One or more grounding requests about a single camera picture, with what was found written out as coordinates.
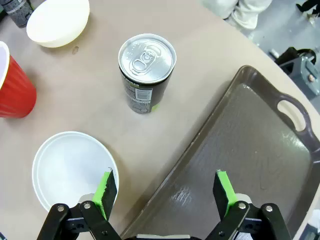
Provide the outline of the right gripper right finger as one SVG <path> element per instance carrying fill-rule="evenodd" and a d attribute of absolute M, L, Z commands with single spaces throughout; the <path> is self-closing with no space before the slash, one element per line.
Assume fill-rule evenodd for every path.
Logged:
<path fill-rule="evenodd" d="M 265 203 L 258 208 L 239 200 L 226 171 L 216 171 L 212 192 L 220 222 L 207 240 L 235 240 L 240 234 L 249 234 L 253 240 L 291 239 L 279 207 Z"/>

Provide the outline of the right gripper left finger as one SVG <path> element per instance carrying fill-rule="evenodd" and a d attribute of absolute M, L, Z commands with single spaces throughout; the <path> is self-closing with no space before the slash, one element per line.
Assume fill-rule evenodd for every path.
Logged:
<path fill-rule="evenodd" d="M 89 200 L 70 208 L 54 204 L 38 234 L 38 240 L 76 240 L 80 233 L 90 233 L 94 240 L 119 240 L 121 237 L 109 223 L 118 193 L 114 172 L 105 172 L 96 192 Z"/>

